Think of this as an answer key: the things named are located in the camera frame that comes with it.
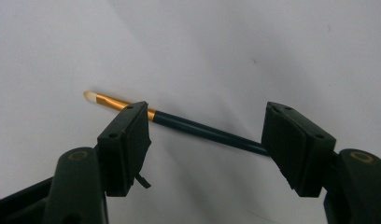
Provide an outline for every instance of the paintbrush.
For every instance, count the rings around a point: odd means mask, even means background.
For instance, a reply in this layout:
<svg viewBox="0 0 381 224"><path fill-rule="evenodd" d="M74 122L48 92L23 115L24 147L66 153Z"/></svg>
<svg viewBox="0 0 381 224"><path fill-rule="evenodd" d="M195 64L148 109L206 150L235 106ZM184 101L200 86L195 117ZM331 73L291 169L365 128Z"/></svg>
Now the paintbrush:
<svg viewBox="0 0 381 224"><path fill-rule="evenodd" d="M121 111L127 105L132 104L131 102L123 101L92 91L85 91L83 92L83 95L86 99L88 99L91 102L97 103L99 105L104 105L118 111ZM149 121L160 124L167 128L175 129L177 131L195 135L203 139L221 143L226 146L240 148L245 151L269 157L269 154L267 153L266 149L264 149L260 143L248 140L246 138L231 133L226 133L215 128L208 127L201 123L197 123L188 119L183 119L150 108L148 109L148 119Z"/></svg>

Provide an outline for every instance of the brush tip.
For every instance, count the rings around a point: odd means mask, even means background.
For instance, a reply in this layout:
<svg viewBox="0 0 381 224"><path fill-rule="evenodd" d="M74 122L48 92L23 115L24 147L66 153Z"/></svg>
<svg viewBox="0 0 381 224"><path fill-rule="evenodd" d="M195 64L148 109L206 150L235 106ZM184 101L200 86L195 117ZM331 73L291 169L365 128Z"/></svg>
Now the brush tip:
<svg viewBox="0 0 381 224"><path fill-rule="evenodd" d="M84 91L84 92L83 92L83 95L85 96L85 98L86 98L88 101L96 102L97 93L92 92L92 91Z"/></svg>

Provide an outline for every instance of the white surface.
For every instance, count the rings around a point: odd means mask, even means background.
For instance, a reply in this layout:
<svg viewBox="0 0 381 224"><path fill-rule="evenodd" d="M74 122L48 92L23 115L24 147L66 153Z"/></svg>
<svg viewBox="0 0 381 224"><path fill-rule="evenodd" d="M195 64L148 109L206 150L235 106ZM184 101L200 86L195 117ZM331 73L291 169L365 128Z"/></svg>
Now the white surface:
<svg viewBox="0 0 381 224"><path fill-rule="evenodd" d="M256 141L274 101L381 158L381 1L0 1L1 198L95 145L116 112L86 90ZM326 223L272 161L149 127L111 223Z"/></svg>

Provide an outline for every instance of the paintbrush handle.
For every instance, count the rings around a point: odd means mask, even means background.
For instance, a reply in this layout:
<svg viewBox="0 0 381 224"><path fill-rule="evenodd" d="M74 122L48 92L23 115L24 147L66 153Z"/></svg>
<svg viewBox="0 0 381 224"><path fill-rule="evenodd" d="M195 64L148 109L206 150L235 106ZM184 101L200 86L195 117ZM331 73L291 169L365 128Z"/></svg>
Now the paintbrush handle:
<svg viewBox="0 0 381 224"><path fill-rule="evenodd" d="M266 149L264 149L260 143L231 133L225 133L221 130L205 126L201 123L166 114L162 111L156 111L153 122L183 133L189 133L210 141L221 143L226 146L237 147L245 151L269 157Z"/></svg>

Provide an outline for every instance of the gold ferrule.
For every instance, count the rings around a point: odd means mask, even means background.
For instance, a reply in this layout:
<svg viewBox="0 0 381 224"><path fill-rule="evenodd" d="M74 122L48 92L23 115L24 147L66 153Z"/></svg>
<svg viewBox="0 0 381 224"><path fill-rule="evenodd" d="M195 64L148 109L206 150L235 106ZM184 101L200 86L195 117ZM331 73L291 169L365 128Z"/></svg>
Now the gold ferrule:
<svg viewBox="0 0 381 224"><path fill-rule="evenodd" d="M107 106L109 108L112 108L112 109L115 109L118 111L121 111L127 105L132 104L131 102L115 99L113 97L106 96L103 94L97 94L97 96L95 97L95 101L99 105L104 105L104 106ZM148 109L148 120L149 121L153 121L153 118L155 117L155 113L156 113L156 110Z"/></svg>

